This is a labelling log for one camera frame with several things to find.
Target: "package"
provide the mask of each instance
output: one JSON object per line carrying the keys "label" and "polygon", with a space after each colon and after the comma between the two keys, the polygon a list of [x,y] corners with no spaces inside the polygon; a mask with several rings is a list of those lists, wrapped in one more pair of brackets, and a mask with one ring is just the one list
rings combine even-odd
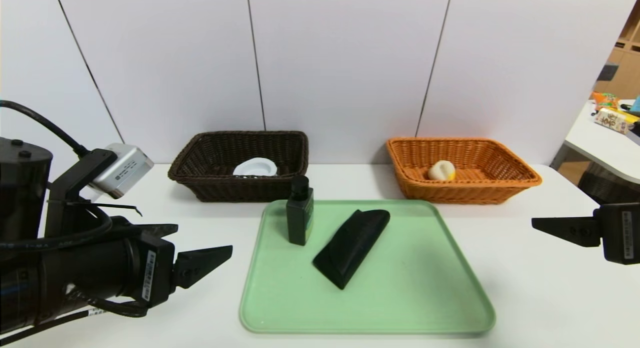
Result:
{"label": "package", "polygon": [[631,106],[631,109],[629,109],[629,112],[633,112],[634,114],[640,113],[640,95],[638,95],[638,97],[636,97],[635,99],[636,100],[633,103],[633,106]]}
{"label": "package", "polygon": [[594,96],[593,99],[596,101],[596,111],[599,111],[601,108],[608,108],[613,111],[617,111],[619,98],[615,95],[599,92],[594,92],[592,95]]}
{"label": "package", "polygon": [[627,134],[627,132],[633,128],[633,122],[628,120],[627,114],[605,107],[602,107],[602,109],[598,111],[595,116],[595,121],[599,125],[608,127],[621,134]]}

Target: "brown wicker basket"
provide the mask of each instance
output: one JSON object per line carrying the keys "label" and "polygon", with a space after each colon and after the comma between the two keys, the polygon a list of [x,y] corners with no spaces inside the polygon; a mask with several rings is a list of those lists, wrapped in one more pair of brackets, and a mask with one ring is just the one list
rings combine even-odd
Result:
{"label": "brown wicker basket", "polygon": [[[499,142],[484,138],[393,138],[386,142],[407,198],[435,203],[496,204],[542,178]],[[430,180],[427,171],[447,160],[455,179]]]}
{"label": "brown wicker basket", "polygon": [[[309,141],[299,131],[222,131],[197,134],[169,169],[202,202],[271,202],[289,197],[291,179],[309,165]],[[272,160],[278,175],[234,176],[242,162]]]}

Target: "white bowl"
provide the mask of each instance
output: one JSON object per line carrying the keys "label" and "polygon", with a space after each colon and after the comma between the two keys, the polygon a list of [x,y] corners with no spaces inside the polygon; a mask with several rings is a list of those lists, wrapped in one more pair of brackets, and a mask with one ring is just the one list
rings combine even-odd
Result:
{"label": "white bowl", "polygon": [[278,168],[272,160],[256,157],[238,164],[233,171],[235,176],[274,176]]}

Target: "snack bag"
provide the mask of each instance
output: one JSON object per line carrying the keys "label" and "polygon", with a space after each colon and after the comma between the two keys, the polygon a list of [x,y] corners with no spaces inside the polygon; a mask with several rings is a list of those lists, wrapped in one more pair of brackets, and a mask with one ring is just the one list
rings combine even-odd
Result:
{"label": "snack bag", "polygon": [[603,107],[617,111],[619,98],[615,95],[599,92],[594,92],[592,95],[594,96],[593,99],[596,101],[596,112]]}

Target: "white table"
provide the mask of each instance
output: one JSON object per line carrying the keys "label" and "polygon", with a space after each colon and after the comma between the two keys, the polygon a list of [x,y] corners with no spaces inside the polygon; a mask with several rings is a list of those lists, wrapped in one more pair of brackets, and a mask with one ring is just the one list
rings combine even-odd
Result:
{"label": "white table", "polygon": [[[620,100],[621,104],[633,104],[634,100]],[[594,123],[594,101],[584,105],[564,144],[588,159],[603,166],[618,177],[640,184],[640,145],[628,137]],[[554,159],[554,164],[564,161],[565,152]]]}
{"label": "white table", "polygon": [[[14,347],[252,347],[390,346],[492,348],[637,348],[640,268],[607,262],[601,248],[581,248],[531,228],[536,216],[586,216],[597,204],[546,166],[544,183],[502,205],[438,205],[496,311],[485,335],[257,335],[238,318],[264,203],[201,203],[167,179],[158,165],[125,197],[134,223],[178,223],[167,238],[176,250],[233,244],[233,257],[189,290],[142,319],[103,314],[48,330]],[[312,165],[317,200],[402,198],[391,166]],[[346,177],[339,184],[336,177]]]}

